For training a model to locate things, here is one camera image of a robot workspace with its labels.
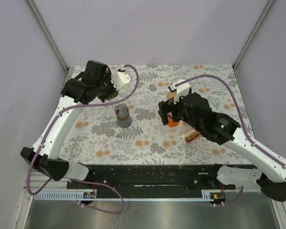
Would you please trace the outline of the orange coffee filter pack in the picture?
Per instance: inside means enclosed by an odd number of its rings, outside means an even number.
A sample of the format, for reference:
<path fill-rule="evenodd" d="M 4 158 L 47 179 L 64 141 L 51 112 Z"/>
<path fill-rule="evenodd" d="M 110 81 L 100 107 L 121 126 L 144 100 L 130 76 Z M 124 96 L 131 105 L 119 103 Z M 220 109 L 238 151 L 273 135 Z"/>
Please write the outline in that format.
<path fill-rule="evenodd" d="M 182 134 L 181 135 L 181 138 L 186 142 L 186 143 L 189 143 L 197 138 L 199 138 L 201 136 L 201 133 L 199 131 L 196 131 L 196 130 L 191 130 L 191 131 L 188 131 L 187 133 L 185 134 Z"/>

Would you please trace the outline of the orange glass carafe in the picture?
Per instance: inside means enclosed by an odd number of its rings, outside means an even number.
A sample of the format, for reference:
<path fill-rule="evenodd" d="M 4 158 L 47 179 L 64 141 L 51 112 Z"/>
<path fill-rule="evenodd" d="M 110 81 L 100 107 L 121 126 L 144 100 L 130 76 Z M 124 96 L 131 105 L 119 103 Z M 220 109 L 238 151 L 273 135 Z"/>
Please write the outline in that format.
<path fill-rule="evenodd" d="M 167 124 L 167 125 L 168 125 L 169 127 L 176 127 L 176 126 L 179 125 L 179 121 L 176 121 L 176 122 L 175 122 L 175 121 L 173 120 L 173 117 L 172 117 L 171 114 L 168 114 L 168 115 L 167 115 L 167 118 L 168 118 L 168 124 Z"/>

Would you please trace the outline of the brown paper coffee filter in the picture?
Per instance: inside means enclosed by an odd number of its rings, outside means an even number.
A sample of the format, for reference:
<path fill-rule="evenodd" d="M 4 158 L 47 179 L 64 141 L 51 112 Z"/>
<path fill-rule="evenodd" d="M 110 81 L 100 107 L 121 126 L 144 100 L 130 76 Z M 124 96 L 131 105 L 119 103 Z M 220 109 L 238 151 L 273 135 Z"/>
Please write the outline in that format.
<path fill-rule="evenodd" d="M 169 92 L 167 95 L 166 95 L 166 98 L 167 99 L 171 99 L 171 98 L 174 98 L 175 97 L 175 92 Z"/>

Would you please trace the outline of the dark green dripper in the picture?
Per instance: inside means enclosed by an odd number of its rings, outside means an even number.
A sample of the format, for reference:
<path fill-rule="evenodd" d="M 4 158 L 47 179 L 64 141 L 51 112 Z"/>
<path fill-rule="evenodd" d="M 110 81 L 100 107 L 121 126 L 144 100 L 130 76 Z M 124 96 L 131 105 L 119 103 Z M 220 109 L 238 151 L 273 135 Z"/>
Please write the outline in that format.
<path fill-rule="evenodd" d="M 105 98 L 105 100 L 111 100 L 111 99 L 114 99 L 115 97 L 117 97 L 117 96 L 118 96 L 118 94 L 119 94 L 119 92 L 118 92 L 118 91 L 116 91 L 116 92 L 114 92 L 114 93 L 112 93 L 112 94 L 108 95 L 108 96 Z"/>

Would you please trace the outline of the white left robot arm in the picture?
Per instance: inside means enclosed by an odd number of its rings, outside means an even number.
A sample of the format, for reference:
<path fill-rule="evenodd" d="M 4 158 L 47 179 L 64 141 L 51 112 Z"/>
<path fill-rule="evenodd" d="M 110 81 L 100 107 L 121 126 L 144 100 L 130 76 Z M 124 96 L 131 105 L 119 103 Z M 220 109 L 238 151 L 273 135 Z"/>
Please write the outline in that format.
<path fill-rule="evenodd" d="M 62 144 L 77 117 L 83 111 L 83 105 L 95 98 L 105 102 L 118 95 L 123 83 L 124 73 L 112 73 L 101 62 L 88 61 L 86 68 L 74 78 L 69 79 L 62 91 L 56 112 L 46 129 L 32 147 L 24 147 L 20 155 L 33 168 L 49 178 L 59 181 L 62 178 L 77 179 L 82 188 L 90 188 L 94 183 L 89 169 L 79 163 L 72 163 L 59 157 Z"/>

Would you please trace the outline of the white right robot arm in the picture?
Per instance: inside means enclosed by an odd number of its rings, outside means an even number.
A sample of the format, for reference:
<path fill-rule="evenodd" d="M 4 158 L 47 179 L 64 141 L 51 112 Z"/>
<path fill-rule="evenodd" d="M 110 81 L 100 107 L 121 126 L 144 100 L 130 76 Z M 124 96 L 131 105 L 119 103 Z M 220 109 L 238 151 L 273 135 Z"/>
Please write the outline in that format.
<path fill-rule="evenodd" d="M 286 160 L 272 151 L 270 155 L 274 159 L 266 156 L 262 151 L 267 147 L 250 143 L 236 120 L 214 112 L 208 100 L 197 93 L 190 93 L 176 103 L 173 99 L 161 101 L 158 106 L 163 125 L 169 123 L 168 116 L 171 115 L 173 121 L 187 123 L 208 141 L 233 150 L 255 166 L 254 169 L 241 169 L 215 165 L 207 177 L 211 188 L 222 185 L 259 188 L 273 200 L 286 201 Z"/>

